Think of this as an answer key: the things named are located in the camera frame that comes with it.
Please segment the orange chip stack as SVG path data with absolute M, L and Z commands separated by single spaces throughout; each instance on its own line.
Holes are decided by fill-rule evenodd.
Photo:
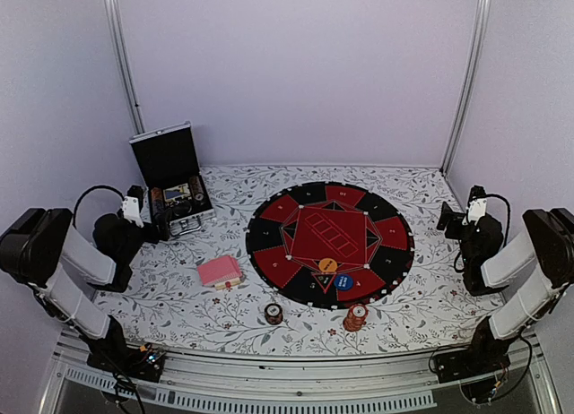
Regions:
M 344 329 L 347 332 L 359 331 L 366 323 L 368 314 L 368 308 L 363 304 L 355 304 L 351 306 L 343 321 Z

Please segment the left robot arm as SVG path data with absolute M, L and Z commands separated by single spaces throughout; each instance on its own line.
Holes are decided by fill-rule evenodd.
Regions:
M 163 352 L 150 342 L 127 344 L 118 319 L 96 306 L 89 289 L 123 293 L 131 262 L 150 238 L 141 211 L 144 190 L 133 185 L 117 212 L 99 217 L 93 239 L 76 227 L 79 209 L 29 208 L 1 236 L 1 269 L 31 289 L 51 316 L 75 329 L 88 346 L 90 367 L 157 383 Z

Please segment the orange big blind button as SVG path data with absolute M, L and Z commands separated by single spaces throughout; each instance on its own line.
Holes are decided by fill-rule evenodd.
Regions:
M 317 267 L 323 273 L 335 273 L 338 269 L 338 263 L 332 258 L 323 258 L 318 262 Z

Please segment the blue small blind button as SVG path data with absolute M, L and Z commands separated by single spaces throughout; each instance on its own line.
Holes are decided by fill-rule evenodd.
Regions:
M 337 290 L 348 291 L 352 289 L 354 280 L 350 275 L 338 274 L 335 276 L 333 285 Z

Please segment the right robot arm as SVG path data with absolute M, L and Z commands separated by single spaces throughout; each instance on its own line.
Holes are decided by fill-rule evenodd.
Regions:
M 479 298 L 513 288 L 503 305 L 462 333 L 467 342 L 436 349 L 429 369 L 439 382 L 459 382 L 463 397 L 480 407 L 510 396 L 524 381 L 510 378 L 511 345 L 521 341 L 535 354 L 526 331 L 552 313 L 573 285 L 573 215 L 565 208 L 529 209 L 523 229 L 509 234 L 510 223 L 487 211 L 494 198 L 480 185 L 471 188 L 466 207 L 441 205 L 437 229 L 454 240 L 453 263 L 469 295 Z

